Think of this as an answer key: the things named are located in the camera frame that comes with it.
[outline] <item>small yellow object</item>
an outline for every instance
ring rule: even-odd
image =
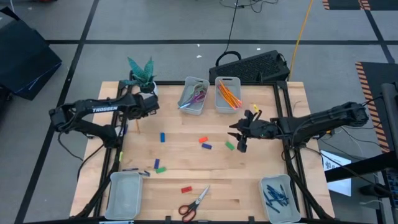
[[[254,111],[255,111],[256,113],[258,113],[258,112],[259,112],[259,108],[257,107],[257,105],[253,105],[253,107],[254,107]]]
[[[119,156],[119,162],[121,162],[123,159],[123,152],[120,152],[120,156]]]

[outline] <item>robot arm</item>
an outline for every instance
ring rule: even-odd
[[[118,136],[111,125],[100,126],[82,118],[92,113],[120,111],[128,119],[140,119],[149,114],[156,114],[157,109],[159,105],[156,95],[143,99],[140,94],[127,93],[117,99],[78,100],[72,104],[64,104],[51,109],[49,114],[51,124],[57,132],[79,131],[83,134],[98,136],[105,147],[115,147]]]
[[[247,138],[288,139],[291,146],[301,147],[312,136],[317,134],[322,136],[326,131],[344,125],[362,127],[369,119],[365,107],[353,102],[300,118],[271,118],[269,122],[259,120],[261,111],[257,117],[257,113],[252,114],[249,110],[246,110],[244,115],[245,119],[240,119],[230,126],[230,128],[236,128],[241,134],[228,133],[239,141],[238,149],[241,152],[246,152]]]

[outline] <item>wooden table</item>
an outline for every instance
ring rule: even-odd
[[[303,83],[288,83],[289,96],[294,116],[310,113]],[[115,97],[117,82],[103,82],[99,98]],[[266,221],[261,204],[258,182],[261,178],[286,174],[285,162],[281,159],[282,141],[248,139],[247,153],[230,151],[225,142],[236,145],[237,141],[227,135],[234,131],[228,126],[243,118],[244,109],[253,109],[256,104],[263,111],[261,119],[277,117],[275,97],[271,86],[242,86],[243,108],[237,114],[219,114],[215,110],[215,87],[211,86],[202,115],[181,113],[177,109],[183,86],[158,86],[159,106],[157,114],[139,120],[141,134],[136,131],[135,121],[129,121],[124,136],[123,159],[120,169],[139,167],[148,170],[144,178],[141,213],[136,220],[180,220],[179,206],[194,201],[202,190],[211,185],[210,191],[200,204],[196,220],[246,221],[254,216],[256,221]],[[283,93],[280,91],[285,109]],[[112,113],[95,114],[93,122],[104,125],[111,122]],[[165,133],[165,142],[160,142],[160,132]],[[201,148],[198,142],[208,136],[212,150]],[[88,141],[85,157],[102,144],[100,139]],[[318,149],[311,140],[308,146]],[[87,204],[98,188],[105,150],[100,151],[82,168],[77,183],[70,215],[75,215]],[[334,216],[322,160],[319,154],[302,150],[302,162],[308,189],[325,211]],[[155,159],[166,172],[154,172]],[[193,191],[181,194],[181,188],[192,186]],[[297,188],[300,213],[305,217],[301,191]],[[108,191],[104,193],[102,214],[106,210]]]

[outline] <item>clear plastic container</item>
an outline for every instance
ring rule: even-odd
[[[105,218],[132,220],[141,211],[142,177],[137,172],[111,174],[111,190]]]
[[[198,83],[203,83],[205,88],[207,90],[209,89],[209,86],[210,86],[209,81],[203,80],[201,78],[187,77],[185,79],[185,86],[184,86],[184,90],[182,91],[181,98],[177,103],[178,106],[180,106],[182,103],[189,100],[189,97],[193,91],[193,87]],[[200,103],[193,103],[185,108],[181,108],[180,111],[182,111],[184,113],[188,113],[188,114],[193,114],[193,115],[201,115],[203,106],[205,105],[206,97],[207,97],[207,92],[206,92],[205,100],[203,100]]]
[[[224,100],[217,85],[220,84],[220,80],[224,86],[227,87],[234,96],[239,100],[241,99],[241,80],[237,77],[217,77],[215,80],[216,85],[216,109],[219,113],[237,113],[239,109],[232,109],[232,107]]]
[[[289,204],[287,206],[281,206],[277,202],[272,203],[272,206],[278,209],[280,213],[277,213],[275,210],[266,205],[267,199],[265,198],[263,192],[268,193],[267,185],[270,185],[279,192],[281,192],[280,185],[282,185],[284,188],[286,197],[289,199]],[[299,211],[297,211],[292,189],[290,188],[290,177],[288,175],[282,174],[273,177],[265,177],[260,180],[259,189],[262,198],[262,206],[264,207],[264,213],[268,215],[268,219],[272,224],[295,223],[300,221],[301,214]]]

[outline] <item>white pot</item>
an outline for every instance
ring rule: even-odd
[[[155,93],[155,95],[159,95],[159,90],[157,89],[157,85],[156,85],[156,82],[154,82],[154,85],[155,85],[155,88],[154,88],[154,93]],[[152,93],[140,93],[141,94],[141,96],[143,97],[143,99],[146,99],[146,98],[148,98],[148,97],[150,97],[150,96],[153,96],[153,94]]]

